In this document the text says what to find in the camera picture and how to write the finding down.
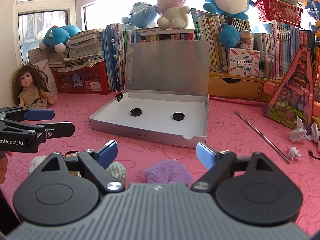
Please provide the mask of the person left hand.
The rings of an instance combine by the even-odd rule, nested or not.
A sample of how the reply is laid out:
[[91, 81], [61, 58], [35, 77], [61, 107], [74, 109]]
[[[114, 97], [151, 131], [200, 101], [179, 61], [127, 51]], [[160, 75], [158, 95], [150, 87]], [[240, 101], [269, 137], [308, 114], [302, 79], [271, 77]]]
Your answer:
[[0, 158], [0, 184], [5, 182], [5, 175], [7, 172], [8, 156], [12, 157], [12, 152], [5, 152]]

